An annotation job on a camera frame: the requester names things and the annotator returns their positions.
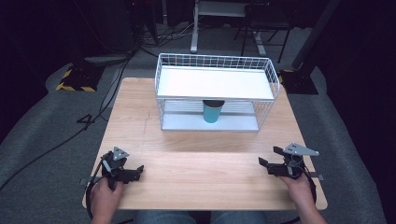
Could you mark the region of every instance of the hand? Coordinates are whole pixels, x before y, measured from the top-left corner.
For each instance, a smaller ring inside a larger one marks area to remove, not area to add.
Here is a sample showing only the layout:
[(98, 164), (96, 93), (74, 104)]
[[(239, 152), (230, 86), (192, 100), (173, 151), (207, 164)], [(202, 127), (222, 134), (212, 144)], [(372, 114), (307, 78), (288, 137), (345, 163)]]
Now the hand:
[(296, 205), (302, 223), (327, 223), (315, 206), (308, 178), (305, 175), (301, 175), (296, 180), (285, 176), (279, 178), (288, 186), (289, 196)]
[(301, 175), (296, 180), (285, 176), (280, 176), (279, 178), (288, 186), (289, 196), (295, 203), (315, 205), (311, 187), (305, 175)]
[(92, 223), (111, 223), (111, 219), (120, 204), (122, 190), (123, 183), (116, 181), (115, 189), (112, 191), (108, 187), (106, 177), (93, 186), (91, 193)]

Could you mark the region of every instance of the chair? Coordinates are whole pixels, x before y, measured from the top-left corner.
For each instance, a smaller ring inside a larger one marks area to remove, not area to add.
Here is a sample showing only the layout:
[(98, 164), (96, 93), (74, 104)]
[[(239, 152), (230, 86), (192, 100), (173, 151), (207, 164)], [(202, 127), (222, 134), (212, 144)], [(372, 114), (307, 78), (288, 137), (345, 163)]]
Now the chair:
[[(283, 51), (288, 41), (290, 30), (292, 28), (290, 25), (290, 15), (287, 15), (284, 10), (284, 6), (288, 2), (289, 1), (286, 0), (252, 1), (249, 5), (245, 6), (245, 18), (243, 24), (239, 27), (234, 37), (234, 39), (236, 39), (241, 29), (243, 27), (245, 28), (241, 56), (244, 55), (248, 31), (273, 31), (274, 33), (267, 40), (267, 42), (271, 41), (278, 31), (286, 31), (283, 44), (265, 44), (266, 46), (282, 46), (279, 58), (277, 60), (277, 62), (280, 63)], [(295, 2), (296, 0), (290, 0), (290, 3), (293, 3), (292, 5), (295, 5)]]

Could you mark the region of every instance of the teal cup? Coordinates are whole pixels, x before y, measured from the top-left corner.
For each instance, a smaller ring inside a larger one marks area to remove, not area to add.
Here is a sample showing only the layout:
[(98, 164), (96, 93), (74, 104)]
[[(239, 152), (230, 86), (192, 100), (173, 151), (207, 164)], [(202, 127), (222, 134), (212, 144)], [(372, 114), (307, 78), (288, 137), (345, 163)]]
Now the teal cup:
[(203, 100), (203, 103), (204, 103), (204, 120), (208, 123), (214, 123), (218, 121), (221, 108), (224, 105), (224, 101)]

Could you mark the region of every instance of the wire basket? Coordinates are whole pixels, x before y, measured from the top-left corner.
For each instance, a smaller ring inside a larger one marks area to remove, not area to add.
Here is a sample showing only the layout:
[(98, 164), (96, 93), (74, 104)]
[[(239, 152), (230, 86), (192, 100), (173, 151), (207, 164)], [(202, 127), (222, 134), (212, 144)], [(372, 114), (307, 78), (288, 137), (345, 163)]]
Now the wire basket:
[[(257, 132), (279, 94), (270, 59), (160, 54), (155, 92), (162, 130)], [(203, 100), (224, 100), (219, 119), (203, 119)]]

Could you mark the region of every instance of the wrist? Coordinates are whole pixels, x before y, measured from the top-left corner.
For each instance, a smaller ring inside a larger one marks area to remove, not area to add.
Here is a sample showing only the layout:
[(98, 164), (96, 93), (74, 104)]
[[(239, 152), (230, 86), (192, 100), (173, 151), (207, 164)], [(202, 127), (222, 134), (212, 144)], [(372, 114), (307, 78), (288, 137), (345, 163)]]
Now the wrist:
[(304, 210), (304, 211), (318, 211), (317, 206), (315, 205), (314, 201), (297, 201), (294, 202), (296, 205), (297, 210)]
[(94, 216), (91, 224), (110, 224), (111, 217), (104, 217), (104, 216)]

